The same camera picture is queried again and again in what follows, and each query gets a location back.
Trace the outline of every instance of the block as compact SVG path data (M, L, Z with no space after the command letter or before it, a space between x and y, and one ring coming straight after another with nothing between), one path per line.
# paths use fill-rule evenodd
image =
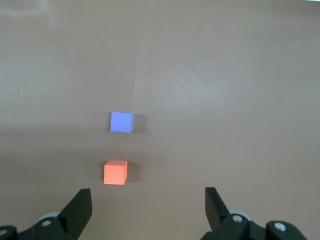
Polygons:
M111 113L111 132L117 133L132 133L134 128L134 114L132 112L118 112Z
M109 160L104 165L104 184L124 185L127 173L128 161Z

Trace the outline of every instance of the orange cube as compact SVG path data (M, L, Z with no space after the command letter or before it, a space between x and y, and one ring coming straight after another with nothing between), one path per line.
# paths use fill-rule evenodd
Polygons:
M127 173L128 161L109 160L104 165L104 184L124 185Z

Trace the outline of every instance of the table surface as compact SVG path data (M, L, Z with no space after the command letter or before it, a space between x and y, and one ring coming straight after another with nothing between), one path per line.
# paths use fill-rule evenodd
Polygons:
M216 187L319 239L319 21L302 0L1 1L0 226L90 188L80 239L197 240Z

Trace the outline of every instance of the screw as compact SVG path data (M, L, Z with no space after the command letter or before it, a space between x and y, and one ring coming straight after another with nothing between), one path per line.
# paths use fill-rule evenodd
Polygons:
M43 223L41 223L41 226L42 227L46 227L46 226L49 226L50 224L51 224L51 221L50 220L46 220Z
M233 221L235 221L236 223L242 223L243 222L243 219L242 217L240 217L239 215L234 215L232 217Z
M281 232L285 232L285 231L287 230L286 226L283 225L283 224L280 223L280 222L276 222L276 223L274 224L274 227L275 227L277 230L281 231Z
M8 232L7 229L0 230L0 236L6 235L7 232Z

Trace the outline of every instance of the blue cube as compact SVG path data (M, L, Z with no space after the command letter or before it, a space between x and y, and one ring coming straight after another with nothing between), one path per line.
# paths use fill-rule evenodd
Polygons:
M117 133L132 133L134 128L134 114L131 112L117 112L111 113L111 132Z

